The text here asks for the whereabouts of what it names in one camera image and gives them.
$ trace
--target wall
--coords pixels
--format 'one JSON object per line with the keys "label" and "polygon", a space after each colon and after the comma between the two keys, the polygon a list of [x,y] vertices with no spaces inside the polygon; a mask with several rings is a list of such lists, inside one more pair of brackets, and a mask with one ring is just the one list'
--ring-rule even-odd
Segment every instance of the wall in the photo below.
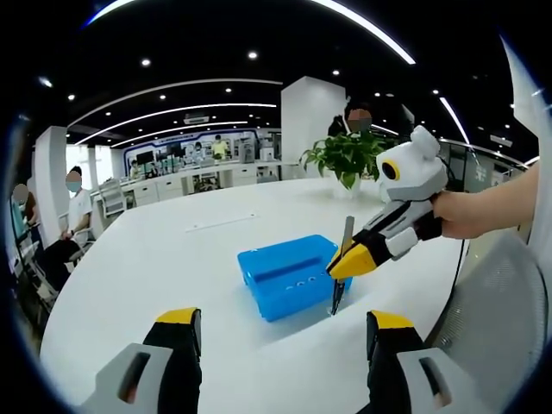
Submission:
{"label": "wall", "polygon": [[[334,116],[343,115],[347,96],[341,86],[303,77],[282,91],[281,101],[282,160],[297,162],[305,149],[328,136]],[[297,170],[283,168],[284,179],[295,178]],[[317,169],[310,166],[306,176],[317,177]]]}
{"label": "wall", "polygon": [[34,180],[45,247],[60,236],[59,216],[69,208],[66,188],[66,128],[50,127],[36,140]]}

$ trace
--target air conditioner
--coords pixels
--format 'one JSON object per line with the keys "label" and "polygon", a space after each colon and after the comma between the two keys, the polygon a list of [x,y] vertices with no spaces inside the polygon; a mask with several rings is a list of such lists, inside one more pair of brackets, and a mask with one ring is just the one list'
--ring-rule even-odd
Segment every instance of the air conditioner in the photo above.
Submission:
{"label": "air conditioner", "polygon": [[197,125],[198,123],[207,123],[209,121],[209,116],[204,114],[190,114],[186,115],[184,118],[184,123],[186,125]]}

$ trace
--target blue plastic box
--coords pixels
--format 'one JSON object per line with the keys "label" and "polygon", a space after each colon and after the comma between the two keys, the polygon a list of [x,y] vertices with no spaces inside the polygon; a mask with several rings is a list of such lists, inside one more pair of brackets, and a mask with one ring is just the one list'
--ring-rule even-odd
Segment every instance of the blue plastic box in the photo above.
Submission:
{"label": "blue plastic box", "polygon": [[[249,286],[268,322],[276,321],[324,300],[331,300],[334,280],[326,272],[337,246],[321,235],[256,248],[238,254]],[[346,289],[352,279],[347,279]]]}

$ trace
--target human hand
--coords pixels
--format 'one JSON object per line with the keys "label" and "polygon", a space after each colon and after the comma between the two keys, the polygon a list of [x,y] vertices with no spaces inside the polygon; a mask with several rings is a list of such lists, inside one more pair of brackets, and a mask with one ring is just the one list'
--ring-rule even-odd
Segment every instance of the human hand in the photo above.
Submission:
{"label": "human hand", "polygon": [[432,201],[435,217],[442,218],[442,235],[453,239],[474,239],[488,231],[478,218],[478,194],[443,191]]}

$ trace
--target curved light strip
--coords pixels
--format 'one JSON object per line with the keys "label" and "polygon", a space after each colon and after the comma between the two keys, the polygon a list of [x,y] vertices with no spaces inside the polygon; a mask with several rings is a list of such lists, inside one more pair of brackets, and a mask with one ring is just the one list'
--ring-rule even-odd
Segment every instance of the curved light strip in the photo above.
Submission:
{"label": "curved light strip", "polygon": [[135,138],[131,138],[131,139],[123,141],[123,142],[118,142],[117,144],[112,145],[111,147],[112,148],[118,147],[119,145],[126,144],[126,143],[132,142],[132,141],[141,140],[142,138],[148,138],[149,136],[165,134],[166,132],[180,131],[182,129],[192,129],[192,128],[199,128],[199,127],[215,127],[217,125],[238,125],[238,124],[241,124],[241,123],[248,123],[248,121],[199,123],[198,125],[187,125],[185,127],[165,129],[163,131],[157,131],[157,132],[153,132],[151,134],[140,135],[140,136],[137,136]]}
{"label": "curved light strip", "polygon": [[386,132],[388,132],[389,134],[398,135],[398,132],[391,131],[390,129],[380,127],[380,125],[372,124],[372,128],[376,128],[376,129],[380,129],[380,130],[382,130],[382,131],[386,131]]}
{"label": "curved light strip", "polygon": [[184,106],[182,108],[174,108],[172,110],[162,110],[160,112],[154,112],[152,114],[142,115],[142,116],[138,116],[137,118],[128,119],[127,121],[119,122],[116,125],[111,125],[106,129],[102,129],[100,131],[95,132],[92,135],[88,135],[86,138],[80,140],[75,145],[80,145],[83,142],[87,142],[91,138],[94,138],[95,136],[98,136],[100,134],[103,134],[104,132],[112,130],[113,128],[118,128],[118,127],[121,127],[122,125],[126,125],[127,123],[140,121],[141,119],[146,119],[152,116],[170,114],[172,112],[179,112],[181,110],[201,110],[204,108],[220,108],[220,107],[226,107],[226,106],[252,106],[252,107],[260,107],[260,108],[276,108],[276,105],[273,105],[271,103],[209,103],[207,105]]}
{"label": "curved light strip", "polygon": [[82,115],[80,118],[75,119],[73,122],[71,122],[67,127],[71,127],[78,121],[81,121],[85,119],[87,116],[90,116],[92,114],[95,114],[99,110],[103,110],[107,108],[108,106],[118,104],[119,102],[125,101],[127,99],[130,99],[132,97],[139,97],[140,95],[143,95],[145,93],[149,92],[155,92],[155,91],[161,91],[163,89],[170,89],[175,88],[177,86],[187,86],[187,85],[199,85],[199,84],[214,84],[217,82],[244,82],[244,83],[251,83],[251,84],[268,84],[268,85],[283,85],[282,82],[278,82],[276,80],[265,80],[265,79],[247,79],[247,78],[214,78],[214,79],[197,79],[197,80],[186,80],[184,82],[177,82],[176,84],[167,84],[167,85],[161,85],[161,86],[155,86],[154,88],[145,89],[143,91],[138,91],[135,93],[131,93],[130,95],[126,95],[124,97],[119,97],[115,101],[111,101],[108,103],[103,104],[102,106],[98,106],[94,110],[91,110],[90,112],[87,112],[86,114]]}
{"label": "curved light strip", "polygon": [[345,6],[334,2],[333,0],[311,0],[314,3],[318,3],[321,6],[327,7],[328,9],[334,10],[336,13],[347,17],[350,21],[355,22],[356,24],[365,28],[372,35],[376,36],[378,39],[383,41],[388,47],[390,47],[393,52],[398,54],[403,60],[409,65],[415,65],[416,61],[401,47],[396,41],[389,37],[383,30],[375,26],[373,23],[366,20],[364,17],[357,15],[351,9],[346,8]]}
{"label": "curved light strip", "polygon": [[444,97],[440,97],[439,100],[441,101],[441,104],[445,107],[445,109],[450,114],[450,117],[453,119],[453,121],[455,122],[458,129],[460,130],[460,133],[462,134],[462,137],[464,138],[464,141],[468,145],[472,145],[472,144],[469,143],[469,139],[467,138],[466,131],[464,131],[464,128],[462,127],[462,124],[460,123],[460,120],[458,119],[458,116],[456,116],[455,112],[452,109],[452,106],[450,106],[447,99],[445,99]]}
{"label": "curved light strip", "polygon": [[540,155],[538,155],[537,157],[535,158],[531,158],[529,161],[527,161],[524,165],[525,166],[530,166],[531,164],[535,164],[537,161],[539,161],[541,159]]}
{"label": "curved light strip", "polygon": [[124,6],[125,4],[132,3],[134,0],[115,0],[112,4],[109,4],[108,6],[105,6],[103,9],[98,11],[89,21],[86,23],[86,26],[92,24],[100,17],[104,17],[108,13],[111,13],[114,10],[119,9],[120,7]]}

